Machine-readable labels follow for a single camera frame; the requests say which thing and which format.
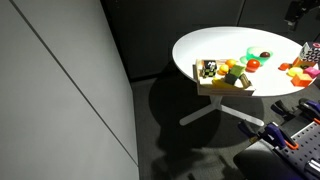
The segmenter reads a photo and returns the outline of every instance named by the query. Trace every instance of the black floor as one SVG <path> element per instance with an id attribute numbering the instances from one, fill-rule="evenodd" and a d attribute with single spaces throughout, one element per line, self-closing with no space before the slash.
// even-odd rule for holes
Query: black floor
<path id="1" fill-rule="evenodd" d="M 132 83 L 141 180 L 242 180 L 233 157 L 250 143 L 238 130 L 241 120 L 220 111 L 180 126 L 179 120 L 210 103 L 196 84 L 178 71 L 164 70 L 156 79 Z M 308 88 L 272 98 L 225 97 L 222 104 L 265 123 L 283 120 L 270 106 L 281 99 L 288 107 L 302 97 L 319 100 L 316 80 Z"/>

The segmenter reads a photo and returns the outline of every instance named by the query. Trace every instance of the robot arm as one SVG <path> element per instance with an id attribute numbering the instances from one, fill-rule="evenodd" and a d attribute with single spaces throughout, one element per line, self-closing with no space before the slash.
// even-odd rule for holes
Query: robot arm
<path id="1" fill-rule="evenodd" d="M 285 21 L 288 22 L 289 29 L 294 31 L 297 27 L 298 20 L 310 10 L 317 7 L 320 8 L 320 0 L 292 1 L 285 16 Z"/>

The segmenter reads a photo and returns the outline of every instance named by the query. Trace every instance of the wooden tray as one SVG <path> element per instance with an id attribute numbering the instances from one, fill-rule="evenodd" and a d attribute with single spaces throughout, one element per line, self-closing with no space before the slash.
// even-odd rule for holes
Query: wooden tray
<path id="1" fill-rule="evenodd" d="M 197 81 L 197 90 L 198 90 L 198 95 L 203 95 L 203 96 L 210 96 L 210 95 L 218 95 L 218 96 L 252 96 L 253 92 L 255 91 L 255 88 L 253 86 L 249 86 L 246 89 L 229 89 L 229 88 L 218 88 L 215 87 L 214 85 L 201 85 L 200 84 L 200 79 L 202 78 L 201 76 L 201 71 L 197 68 L 197 65 L 202 59 L 197 59 L 196 64 L 193 65 L 193 74 L 194 78 Z M 215 60 L 218 65 L 224 64 L 226 60 Z"/>

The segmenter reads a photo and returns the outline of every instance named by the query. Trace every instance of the table base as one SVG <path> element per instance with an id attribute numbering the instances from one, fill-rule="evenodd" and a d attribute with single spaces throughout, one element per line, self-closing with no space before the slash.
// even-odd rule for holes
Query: table base
<path id="1" fill-rule="evenodd" d="M 211 112 L 213 110 L 220 110 L 225 113 L 236 116 L 238 118 L 244 119 L 248 122 L 251 122 L 257 126 L 260 126 L 260 127 L 264 126 L 264 122 L 262 120 L 222 105 L 221 104 L 222 97 L 223 96 L 210 96 L 211 104 L 209 104 L 208 106 L 182 118 L 180 120 L 180 125 L 185 126 L 185 125 L 197 120 L 198 118 L 208 114 L 209 112 Z"/>

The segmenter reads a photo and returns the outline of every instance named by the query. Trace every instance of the red tomato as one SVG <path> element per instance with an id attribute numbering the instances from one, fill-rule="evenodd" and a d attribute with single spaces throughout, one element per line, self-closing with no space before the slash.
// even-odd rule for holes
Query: red tomato
<path id="1" fill-rule="evenodd" d="M 255 72 L 260 67 L 260 62 L 256 59 L 250 59 L 247 63 L 247 71 Z"/>

